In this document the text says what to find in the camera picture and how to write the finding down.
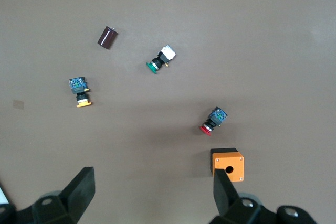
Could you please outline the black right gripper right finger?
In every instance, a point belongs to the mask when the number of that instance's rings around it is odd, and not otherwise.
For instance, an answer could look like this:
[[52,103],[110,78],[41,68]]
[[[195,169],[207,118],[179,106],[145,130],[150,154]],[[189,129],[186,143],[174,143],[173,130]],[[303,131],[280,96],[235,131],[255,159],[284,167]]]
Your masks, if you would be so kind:
[[219,215],[211,223],[278,223],[255,195],[238,193],[222,169],[215,171],[213,196]]

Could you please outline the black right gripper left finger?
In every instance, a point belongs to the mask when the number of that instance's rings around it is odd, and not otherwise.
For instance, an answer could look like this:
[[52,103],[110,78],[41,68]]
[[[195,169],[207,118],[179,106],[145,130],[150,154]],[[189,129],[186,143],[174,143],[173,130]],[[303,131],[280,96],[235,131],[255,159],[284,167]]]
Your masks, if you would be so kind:
[[33,204],[34,223],[78,223],[94,195],[94,168],[85,167],[59,194]]

